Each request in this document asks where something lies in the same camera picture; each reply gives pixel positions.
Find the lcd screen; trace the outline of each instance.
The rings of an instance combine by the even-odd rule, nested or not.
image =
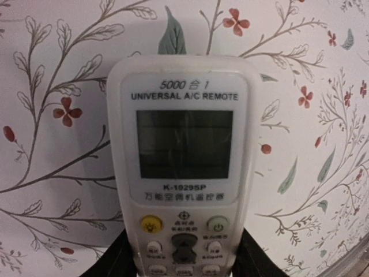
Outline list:
[[[141,178],[226,179],[232,111],[137,111]]]

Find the floral wallpaper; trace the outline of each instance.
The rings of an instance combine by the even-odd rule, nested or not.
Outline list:
[[[258,68],[246,228],[288,275],[328,269],[369,234],[368,10],[366,0],[0,0],[0,276],[79,276],[124,228],[106,76],[147,54]]]

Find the black holder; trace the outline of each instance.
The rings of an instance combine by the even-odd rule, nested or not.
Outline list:
[[[271,261],[246,229],[243,230],[232,274],[234,277],[288,276]],[[133,262],[127,233],[124,230],[102,257],[80,277],[136,276],[137,269]]]

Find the green power button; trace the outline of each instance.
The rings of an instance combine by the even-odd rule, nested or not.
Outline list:
[[[221,215],[213,216],[208,220],[208,230],[216,233],[226,231],[229,226],[228,219]]]

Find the white remote control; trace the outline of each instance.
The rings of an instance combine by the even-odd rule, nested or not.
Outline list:
[[[258,139],[259,74],[239,58],[141,56],[107,81],[119,200],[140,276],[228,276]]]

